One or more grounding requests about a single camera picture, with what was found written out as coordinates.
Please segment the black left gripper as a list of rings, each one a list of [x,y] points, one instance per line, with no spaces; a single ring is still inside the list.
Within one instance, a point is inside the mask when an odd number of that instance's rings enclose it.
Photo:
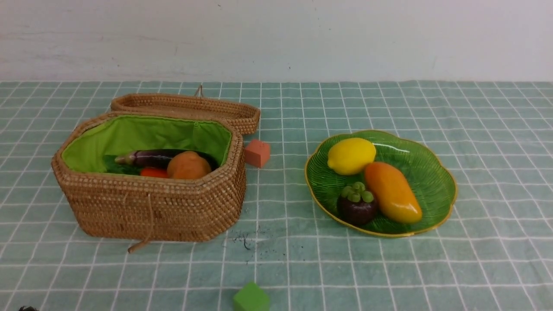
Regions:
[[[39,311],[39,310],[32,306],[21,306],[20,309],[18,309],[18,311]]]

